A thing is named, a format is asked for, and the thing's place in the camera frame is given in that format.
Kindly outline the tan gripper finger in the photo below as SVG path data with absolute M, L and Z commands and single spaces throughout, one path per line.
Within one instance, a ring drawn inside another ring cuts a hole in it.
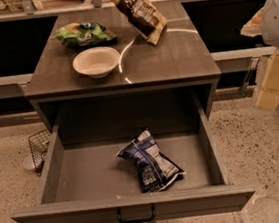
M 247 37 L 262 35 L 262 14 L 263 8 L 257 11 L 255 15 L 242 27 L 240 34 Z

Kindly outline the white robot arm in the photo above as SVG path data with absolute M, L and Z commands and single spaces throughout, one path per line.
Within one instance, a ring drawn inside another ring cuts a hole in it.
M 267 45 L 279 47 L 279 0 L 266 0 L 264 6 L 240 31 L 247 37 L 262 36 Z

